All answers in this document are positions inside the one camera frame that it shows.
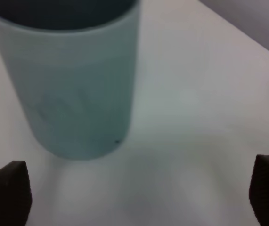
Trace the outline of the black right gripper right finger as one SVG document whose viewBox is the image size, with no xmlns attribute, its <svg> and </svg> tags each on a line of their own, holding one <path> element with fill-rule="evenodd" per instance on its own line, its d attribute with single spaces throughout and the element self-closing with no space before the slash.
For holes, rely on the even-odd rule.
<svg viewBox="0 0 269 226">
<path fill-rule="evenodd" d="M 269 226 L 269 155 L 256 156 L 249 200 L 259 224 Z"/>
</svg>

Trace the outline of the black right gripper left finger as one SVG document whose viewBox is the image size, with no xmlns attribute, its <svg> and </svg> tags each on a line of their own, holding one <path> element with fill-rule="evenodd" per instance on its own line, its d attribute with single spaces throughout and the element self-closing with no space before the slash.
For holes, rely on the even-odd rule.
<svg viewBox="0 0 269 226">
<path fill-rule="evenodd" d="M 0 169 L 0 226 L 25 226 L 33 198 L 25 161 Z"/>
</svg>

